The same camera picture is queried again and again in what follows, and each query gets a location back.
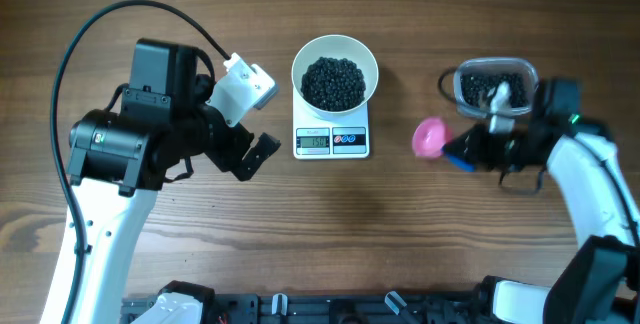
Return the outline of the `pink scoop blue handle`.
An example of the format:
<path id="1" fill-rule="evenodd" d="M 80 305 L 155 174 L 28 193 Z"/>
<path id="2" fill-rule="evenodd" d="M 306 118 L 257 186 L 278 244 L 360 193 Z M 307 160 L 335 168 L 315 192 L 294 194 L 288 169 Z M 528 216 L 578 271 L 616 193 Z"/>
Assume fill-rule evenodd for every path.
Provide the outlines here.
<path id="1" fill-rule="evenodd" d="M 447 158 L 453 165 L 467 172 L 474 172 L 475 168 L 443 151 L 444 146 L 453 139 L 453 133 L 449 126 L 440 117 L 428 117 L 416 128 L 411 147 L 414 155 L 423 159 Z"/>

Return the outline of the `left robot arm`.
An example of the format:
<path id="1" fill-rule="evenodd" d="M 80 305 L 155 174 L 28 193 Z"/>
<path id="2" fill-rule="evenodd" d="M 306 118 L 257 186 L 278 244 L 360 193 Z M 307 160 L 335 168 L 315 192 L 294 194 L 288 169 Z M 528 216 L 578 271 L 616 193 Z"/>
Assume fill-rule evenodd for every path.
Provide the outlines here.
<path id="1" fill-rule="evenodd" d="M 141 39 L 129 82 L 72 127 L 66 176 L 76 206 L 43 322 L 116 320 L 133 251 L 169 168 L 205 155 L 247 181 L 279 149 L 277 139 L 241 123 L 276 95 L 276 82 L 238 55 L 226 60 L 222 78 L 198 72 L 208 63 L 199 48 Z"/>

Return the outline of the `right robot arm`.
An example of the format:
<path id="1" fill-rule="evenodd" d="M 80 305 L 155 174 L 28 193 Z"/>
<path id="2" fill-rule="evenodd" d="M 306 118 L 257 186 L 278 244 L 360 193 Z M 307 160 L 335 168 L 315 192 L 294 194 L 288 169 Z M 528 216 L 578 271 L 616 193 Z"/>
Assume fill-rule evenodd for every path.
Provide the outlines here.
<path id="1" fill-rule="evenodd" d="M 504 323 L 636 323 L 639 210 L 621 173 L 608 127 L 580 113 L 576 81 L 541 81 L 523 130 L 476 124 L 443 147 L 452 162 L 503 175 L 538 166 L 559 187 L 579 249 L 552 287 L 492 279 L 486 317 Z"/>

